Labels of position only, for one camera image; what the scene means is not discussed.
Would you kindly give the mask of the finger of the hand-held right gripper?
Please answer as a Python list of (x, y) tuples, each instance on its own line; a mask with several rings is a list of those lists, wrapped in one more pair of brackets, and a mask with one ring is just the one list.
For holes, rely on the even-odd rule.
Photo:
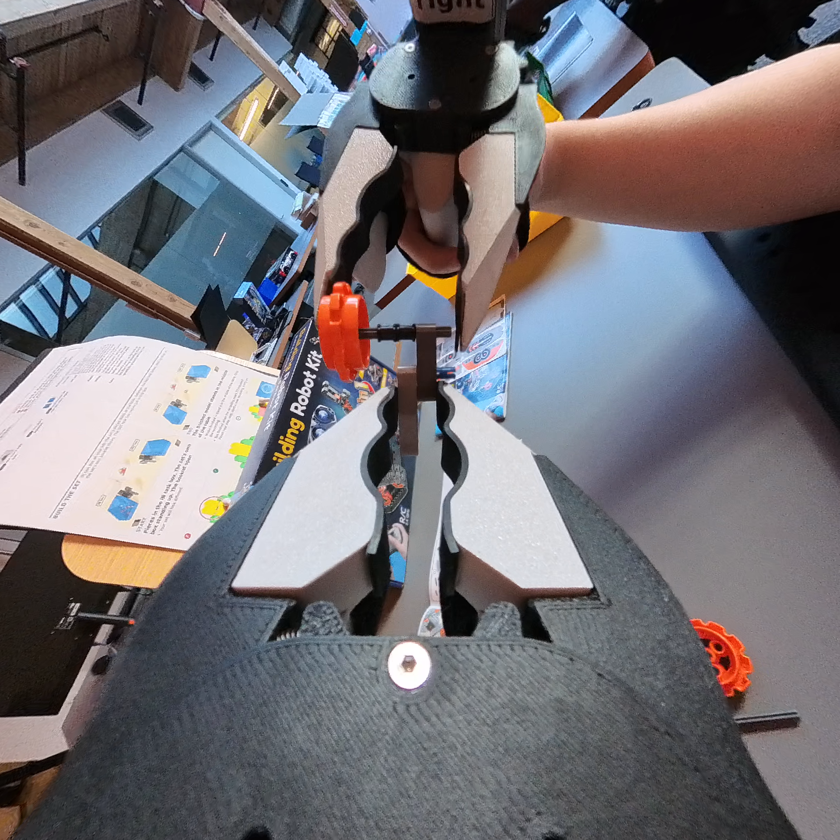
[(378, 129), (356, 128), (319, 198), (315, 301), (337, 282), (377, 291), (392, 228), (401, 229), (399, 154)]
[(513, 133), (489, 133), (457, 159), (468, 198), (460, 229), (465, 262), (456, 294), (461, 350), (467, 349), (486, 316), (518, 227), (515, 152)]

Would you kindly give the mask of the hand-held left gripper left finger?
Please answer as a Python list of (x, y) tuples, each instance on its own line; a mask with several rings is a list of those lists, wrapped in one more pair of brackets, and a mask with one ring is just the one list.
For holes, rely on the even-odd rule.
[(391, 579), (385, 504), (396, 388), (375, 393), (286, 462), (274, 500), (232, 580), (237, 595), (382, 608)]

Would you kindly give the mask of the orange gear and beam assembly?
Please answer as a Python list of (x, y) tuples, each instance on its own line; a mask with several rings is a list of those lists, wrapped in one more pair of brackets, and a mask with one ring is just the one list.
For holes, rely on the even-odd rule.
[(419, 406), (438, 395), (437, 341), (452, 337), (453, 329), (430, 323), (372, 327), (363, 297), (344, 281), (321, 297), (316, 321), (323, 360), (345, 381), (370, 362), (371, 341), (415, 343), (415, 364), (396, 368), (396, 400), (402, 454), (417, 456)]

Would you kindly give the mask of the person's right forearm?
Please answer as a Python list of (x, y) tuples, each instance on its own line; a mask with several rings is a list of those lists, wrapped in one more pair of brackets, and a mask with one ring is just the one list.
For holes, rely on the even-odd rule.
[(530, 205), (683, 232), (837, 212), (839, 45), (655, 107), (550, 124)]

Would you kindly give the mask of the grey desk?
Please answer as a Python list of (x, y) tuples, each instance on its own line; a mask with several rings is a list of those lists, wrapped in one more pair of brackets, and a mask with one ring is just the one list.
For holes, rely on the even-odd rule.
[(838, 838), (838, 431), (728, 270), (777, 241), (552, 226), (499, 285), (504, 425), (745, 643), (743, 712), (801, 715), (752, 757), (803, 838)]

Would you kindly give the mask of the person's right hand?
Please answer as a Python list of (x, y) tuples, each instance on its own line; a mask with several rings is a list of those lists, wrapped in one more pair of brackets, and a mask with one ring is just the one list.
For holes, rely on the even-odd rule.
[(406, 210), (398, 247), (416, 268), (435, 277), (449, 277), (460, 272), (457, 246), (439, 245), (428, 236), (419, 211)]

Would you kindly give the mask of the yellow plastic bin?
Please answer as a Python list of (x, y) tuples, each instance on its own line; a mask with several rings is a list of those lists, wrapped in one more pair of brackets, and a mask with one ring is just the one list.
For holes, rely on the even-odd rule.
[[(538, 105), (545, 123), (556, 123), (564, 120), (562, 113), (541, 93), (538, 94)], [(532, 242), (549, 228), (556, 225), (561, 218), (562, 216), (551, 213), (531, 211), (528, 241)], [(420, 270), (411, 262), (408, 262), (406, 265), (406, 274), (413, 280), (423, 283), (426, 287), (445, 299), (450, 299), (456, 294), (456, 275), (432, 276)]]

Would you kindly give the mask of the dark robot kit box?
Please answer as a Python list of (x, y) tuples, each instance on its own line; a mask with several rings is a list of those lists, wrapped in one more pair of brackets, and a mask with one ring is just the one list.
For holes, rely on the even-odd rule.
[[(396, 383), (396, 372), (375, 357), (351, 381), (343, 381), (322, 359), (314, 320), (305, 320), (290, 339), (280, 377), (245, 457), (233, 501), (376, 392)], [(390, 446), (392, 466), (378, 490), (385, 508), (391, 587), (401, 589), (406, 578), (416, 458), (401, 453), (398, 436), (392, 438)]]

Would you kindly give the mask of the small white sticker sheet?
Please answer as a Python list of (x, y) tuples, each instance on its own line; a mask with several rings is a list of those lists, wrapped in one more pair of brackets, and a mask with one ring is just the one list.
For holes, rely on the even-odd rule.
[(429, 604), (423, 613), (417, 634), (420, 637), (444, 637), (445, 627), (440, 595), (440, 560), (434, 557), (428, 576)]

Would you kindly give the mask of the colourful sticker sheet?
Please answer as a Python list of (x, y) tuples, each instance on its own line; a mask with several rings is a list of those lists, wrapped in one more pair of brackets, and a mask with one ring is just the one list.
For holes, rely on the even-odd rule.
[(499, 423), (508, 411), (511, 333), (512, 315), (499, 296), (466, 350), (458, 351), (454, 338), (437, 339), (438, 377)]

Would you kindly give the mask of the silver metal case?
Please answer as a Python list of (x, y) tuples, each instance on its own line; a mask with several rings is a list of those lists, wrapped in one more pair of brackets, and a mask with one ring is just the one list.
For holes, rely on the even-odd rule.
[(601, 2), (565, 2), (549, 19), (532, 53), (564, 119), (601, 116), (655, 68), (647, 45)]

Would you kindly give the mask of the laminated instruction sheet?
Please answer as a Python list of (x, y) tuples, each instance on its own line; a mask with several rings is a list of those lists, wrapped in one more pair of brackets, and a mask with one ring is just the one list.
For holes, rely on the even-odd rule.
[(2, 400), (2, 526), (186, 551), (234, 503), (278, 377), (134, 336), (51, 350)]

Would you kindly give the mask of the loose orange gear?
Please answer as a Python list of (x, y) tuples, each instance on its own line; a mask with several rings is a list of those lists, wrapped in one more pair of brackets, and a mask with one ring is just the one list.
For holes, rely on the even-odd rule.
[(717, 671), (717, 680), (724, 695), (734, 698), (743, 694), (751, 686), (753, 673), (753, 663), (743, 642), (719, 623), (698, 618), (691, 619), (690, 623)]

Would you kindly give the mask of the wooden beam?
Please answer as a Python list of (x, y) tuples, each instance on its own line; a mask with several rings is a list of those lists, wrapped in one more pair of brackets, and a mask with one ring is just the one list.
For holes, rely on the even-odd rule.
[(196, 305), (71, 237), (22, 207), (1, 199), (1, 236), (53, 266), (125, 301), (137, 312), (199, 340)]

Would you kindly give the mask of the black electronic device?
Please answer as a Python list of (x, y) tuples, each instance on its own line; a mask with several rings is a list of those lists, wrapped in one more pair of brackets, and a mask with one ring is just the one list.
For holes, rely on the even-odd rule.
[(81, 674), (106, 674), (151, 590), (92, 582), (65, 565), (65, 534), (30, 530), (1, 574), (2, 718), (59, 714)]

